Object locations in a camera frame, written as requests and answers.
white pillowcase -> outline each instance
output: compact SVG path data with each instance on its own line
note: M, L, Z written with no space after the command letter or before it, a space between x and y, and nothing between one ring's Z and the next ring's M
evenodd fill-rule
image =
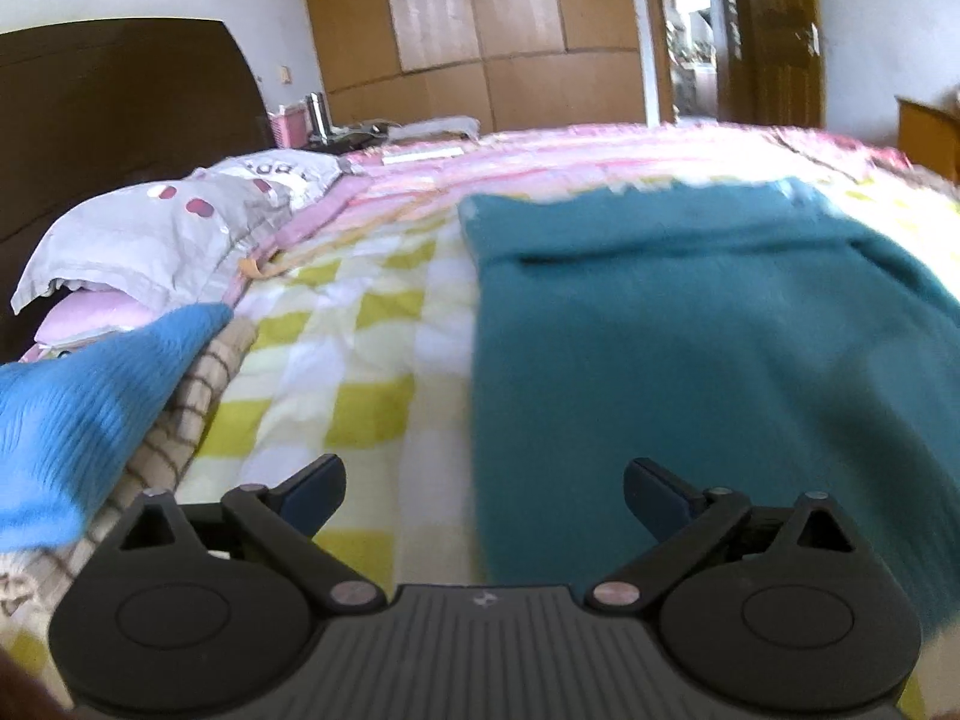
M235 175L251 180L266 180L290 191L290 204L295 211L314 204L323 197L347 164L338 157L296 148L272 148L240 157L229 157L206 172ZM194 175L205 172L198 170Z
M293 215L281 183L206 173L101 194L47 231L11 300L121 290L158 313L224 298L237 266Z

teal towel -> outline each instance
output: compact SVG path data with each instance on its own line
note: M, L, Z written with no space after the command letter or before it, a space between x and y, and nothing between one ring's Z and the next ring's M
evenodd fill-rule
M231 316L221 303L187 306L59 360L0 367L0 552L80 538Z
M461 206L481 298L477 524L494 583L648 549L632 458L788 506L827 490L925 630L960 610L960 306L799 182Z

round joint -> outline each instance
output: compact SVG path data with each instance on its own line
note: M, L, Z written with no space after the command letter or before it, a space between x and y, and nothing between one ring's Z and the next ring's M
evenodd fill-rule
M628 581L603 581L594 587L593 597L605 607L628 607L640 600L640 589Z
M368 581L341 581L330 590L330 598L342 607L363 607L376 596L376 585Z

pillow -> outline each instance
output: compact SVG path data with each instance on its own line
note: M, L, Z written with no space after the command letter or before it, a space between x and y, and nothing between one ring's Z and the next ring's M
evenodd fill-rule
M222 301L237 265L290 220L281 184L208 173L139 184L71 209L47 230L11 300L107 285L165 314Z
M77 290L50 309L34 341L54 346L107 329L133 330L150 324L157 316L157 312L118 290Z
M272 148L256 154L229 157L198 173L202 172L266 180L284 186L290 191L290 204L298 211L323 197L344 170L342 161L329 154Z

dark brown headboard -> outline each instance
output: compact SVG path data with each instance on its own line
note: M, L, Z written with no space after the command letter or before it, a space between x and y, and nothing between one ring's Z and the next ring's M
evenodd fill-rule
M96 194L271 148L259 90L220 22L111 19L0 34L0 362L56 298L13 317L43 233Z

